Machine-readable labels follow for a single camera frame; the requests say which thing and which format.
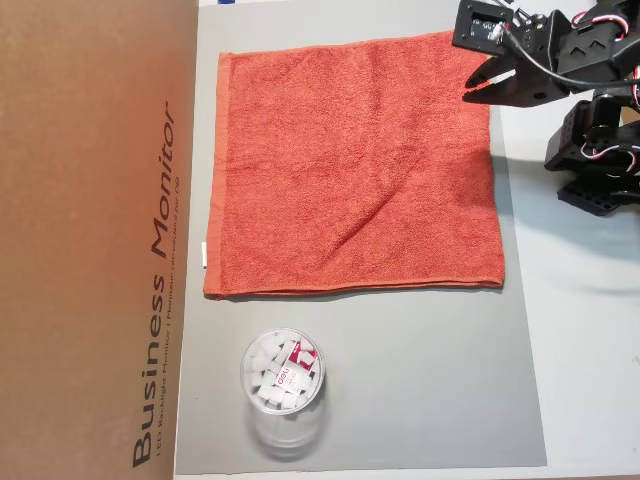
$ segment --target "robotic arm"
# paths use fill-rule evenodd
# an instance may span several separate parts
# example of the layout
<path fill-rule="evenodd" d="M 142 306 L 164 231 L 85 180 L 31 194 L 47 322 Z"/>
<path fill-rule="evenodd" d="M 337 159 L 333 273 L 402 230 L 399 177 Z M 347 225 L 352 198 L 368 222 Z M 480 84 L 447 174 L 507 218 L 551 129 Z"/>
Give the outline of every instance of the robotic arm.
<path fill-rule="evenodd" d="M 610 0 L 572 20 L 558 10 L 530 16 L 513 0 L 500 3 L 460 3 L 453 45 L 493 55 L 469 77 L 465 86 L 474 90 L 463 100 L 534 107 L 594 90 L 550 140 L 545 168 L 577 174 L 558 198 L 587 212 L 604 216 L 640 204 L 640 121 L 619 126 L 622 107 L 640 112 L 640 0 Z"/>

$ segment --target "gray surface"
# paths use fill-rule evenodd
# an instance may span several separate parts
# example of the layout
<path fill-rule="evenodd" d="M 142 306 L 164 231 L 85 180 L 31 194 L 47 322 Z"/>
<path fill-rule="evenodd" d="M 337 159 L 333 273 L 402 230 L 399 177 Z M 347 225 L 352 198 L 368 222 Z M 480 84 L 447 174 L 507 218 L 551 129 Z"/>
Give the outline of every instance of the gray surface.
<path fill-rule="evenodd" d="M 319 298 L 204 299 L 219 51 L 271 50 L 452 28 L 457 2 L 324 0 L 201 8 L 177 473 L 546 464 L 511 196 L 497 157 L 502 292 L 421 289 Z M 492 117 L 492 124 L 498 123 Z M 503 151 L 492 128 L 492 151 Z M 327 358 L 317 448 L 281 463 L 245 425 L 239 364 L 260 332 L 298 328 Z"/>

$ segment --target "sugar cubes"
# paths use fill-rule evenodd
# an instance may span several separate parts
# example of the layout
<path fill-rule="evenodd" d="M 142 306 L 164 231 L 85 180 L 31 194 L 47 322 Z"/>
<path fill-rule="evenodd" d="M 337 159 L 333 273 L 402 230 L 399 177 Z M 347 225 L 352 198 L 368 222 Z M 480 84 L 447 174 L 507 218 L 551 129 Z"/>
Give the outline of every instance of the sugar cubes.
<path fill-rule="evenodd" d="M 298 395 L 294 395 L 293 393 L 285 393 L 284 398 L 282 399 L 282 408 L 283 410 L 291 410 L 292 408 L 296 408 L 296 401 L 300 398 Z"/>
<path fill-rule="evenodd" d="M 254 388 L 259 387 L 260 385 L 262 385 L 262 374 L 260 372 L 250 373 L 249 374 L 249 383 Z"/>
<path fill-rule="evenodd" d="M 313 343 L 295 331 L 282 329 L 251 344 L 241 372 L 245 392 L 254 405 L 265 413 L 280 414 L 303 408 L 315 396 L 321 370 Z"/>
<path fill-rule="evenodd" d="M 273 373 L 271 370 L 264 372 L 264 375 L 260 380 L 260 384 L 275 385 L 275 383 L 276 383 L 276 374 Z"/>

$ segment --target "table surface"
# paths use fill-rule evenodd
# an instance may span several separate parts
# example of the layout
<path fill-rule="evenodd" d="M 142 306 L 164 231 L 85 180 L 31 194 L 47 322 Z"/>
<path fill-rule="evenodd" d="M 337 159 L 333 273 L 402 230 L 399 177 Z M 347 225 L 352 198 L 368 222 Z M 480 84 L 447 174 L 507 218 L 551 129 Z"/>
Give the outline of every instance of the table surface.
<path fill-rule="evenodd" d="M 560 8 L 570 15 L 589 3 L 544 0 L 536 2 L 536 8 L 541 13 Z M 434 14 L 434 3 L 425 2 L 427 14 Z M 549 137 L 578 98 L 527 110 L 498 107 L 548 466 L 321 472 L 304 473 L 305 479 L 529 478 L 640 471 L 640 216 L 625 211 L 601 219 L 563 204 L 555 192 L 566 178 L 542 167 Z"/>

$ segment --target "red towel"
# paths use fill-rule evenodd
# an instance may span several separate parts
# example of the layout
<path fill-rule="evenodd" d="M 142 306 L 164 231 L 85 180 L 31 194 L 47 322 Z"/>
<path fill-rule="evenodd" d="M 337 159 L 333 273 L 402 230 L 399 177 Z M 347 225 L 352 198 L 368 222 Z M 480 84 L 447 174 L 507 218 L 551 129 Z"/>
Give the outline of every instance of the red towel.
<path fill-rule="evenodd" d="M 205 293 L 502 285 L 484 57 L 451 38 L 220 55 Z"/>

